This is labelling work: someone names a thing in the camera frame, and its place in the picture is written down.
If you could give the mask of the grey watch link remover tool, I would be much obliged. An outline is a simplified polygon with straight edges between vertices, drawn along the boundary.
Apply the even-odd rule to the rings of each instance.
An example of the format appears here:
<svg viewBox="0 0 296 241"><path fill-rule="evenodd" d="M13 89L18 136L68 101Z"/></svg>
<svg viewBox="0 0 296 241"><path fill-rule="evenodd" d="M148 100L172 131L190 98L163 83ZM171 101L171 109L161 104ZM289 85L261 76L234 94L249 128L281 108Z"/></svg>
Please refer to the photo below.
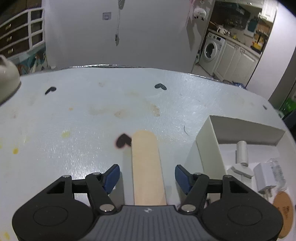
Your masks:
<svg viewBox="0 0 296 241"><path fill-rule="evenodd" d="M248 164L248 149L246 141L239 141L236 144L235 164L227 170L227 174L232 175L243 184L251 187L254 172Z"/></svg>

